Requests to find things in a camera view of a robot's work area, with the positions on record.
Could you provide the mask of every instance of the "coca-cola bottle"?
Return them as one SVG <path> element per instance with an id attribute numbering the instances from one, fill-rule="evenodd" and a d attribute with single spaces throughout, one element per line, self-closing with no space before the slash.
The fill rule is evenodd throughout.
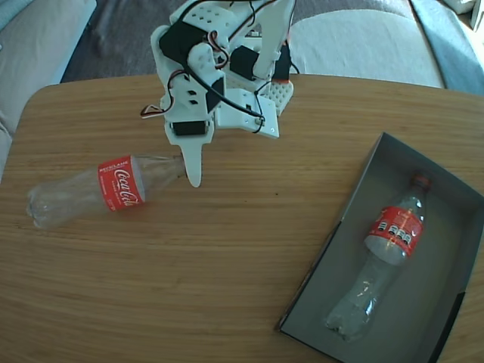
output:
<path id="1" fill-rule="evenodd" d="M 396 272 L 411 256 L 424 230 L 425 196 L 431 181 L 423 173 L 392 206 L 383 208 L 365 238 L 365 266 L 346 295 L 325 318 L 327 328 L 351 342 L 362 337 Z"/>
<path id="2" fill-rule="evenodd" d="M 182 157 L 127 156 L 29 192 L 27 214 L 38 228 L 143 204 L 185 174 Z"/>

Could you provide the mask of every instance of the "coca-cola logo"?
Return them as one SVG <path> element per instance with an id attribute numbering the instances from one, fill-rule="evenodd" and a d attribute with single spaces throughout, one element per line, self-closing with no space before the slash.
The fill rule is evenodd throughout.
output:
<path id="1" fill-rule="evenodd" d="M 123 204 L 125 206 L 135 206 L 136 204 L 139 204 L 138 197 L 133 194 L 131 190 L 131 175 L 123 169 L 118 169 L 114 172 L 114 178 L 116 178 L 119 196 L 121 197 Z"/>

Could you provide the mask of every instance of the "bottle neck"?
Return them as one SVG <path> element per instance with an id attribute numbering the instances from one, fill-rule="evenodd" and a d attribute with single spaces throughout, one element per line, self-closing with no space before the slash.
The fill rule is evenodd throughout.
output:
<path id="1" fill-rule="evenodd" d="M 413 184 L 410 187 L 409 190 L 410 194 L 412 194 L 415 197 L 418 197 L 419 199 L 424 199 L 425 196 L 427 195 L 427 190 L 426 188 L 422 187 L 421 185 Z"/>

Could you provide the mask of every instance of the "red wire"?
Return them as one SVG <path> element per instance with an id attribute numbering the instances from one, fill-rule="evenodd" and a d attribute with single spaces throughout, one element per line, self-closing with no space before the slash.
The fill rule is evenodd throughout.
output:
<path id="1" fill-rule="evenodd" d="M 187 74 L 187 73 L 184 70 L 176 70 L 168 78 L 167 89 L 168 89 L 168 96 L 169 96 L 169 106 L 165 110 L 156 110 L 156 111 L 151 111 L 151 112 L 148 112 L 148 110 L 150 109 L 150 107 L 151 108 L 153 108 L 153 107 L 151 105 L 150 106 L 146 106 L 141 111 L 141 117 L 142 118 L 149 118 L 149 117 L 161 116 L 161 115 L 163 115 L 164 113 L 167 113 L 168 111 L 170 111 L 173 108 L 173 105 L 175 104 L 175 98 L 172 96 L 172 93 L 171 93 L 170 89 L 172 88 L 172 81 L 173 81 L 173 79 L 176 76 L 179 76 L 181 74 Z"/>

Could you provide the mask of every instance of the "white cushion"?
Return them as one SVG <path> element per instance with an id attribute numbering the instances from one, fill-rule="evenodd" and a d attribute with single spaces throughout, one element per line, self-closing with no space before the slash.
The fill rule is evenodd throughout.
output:
<path id="1" fill-rule="evenodd" d="M 86 8 L 95 0 L 35 0 L 0 33 L 0 121 L 10 135 L 30 97 L 72 54 Z"/>
<path id="2" fill-rule="evenodd" d="M 291 55 L 301 73 L 443 88 L 427 38 L 415 21 L 374 10 L 344 10 L 291 28 Z"/>
<path id="3" fill-rule="evenodd" d="M 471 11 L 476 4 L 476 0 L 444 0 L 444 2 L 456 12 L 463 14 Z"/>
<path id="4" fill-rule="evenodd" d="M 0 32 L 33 0 L 0 0 Z"/>

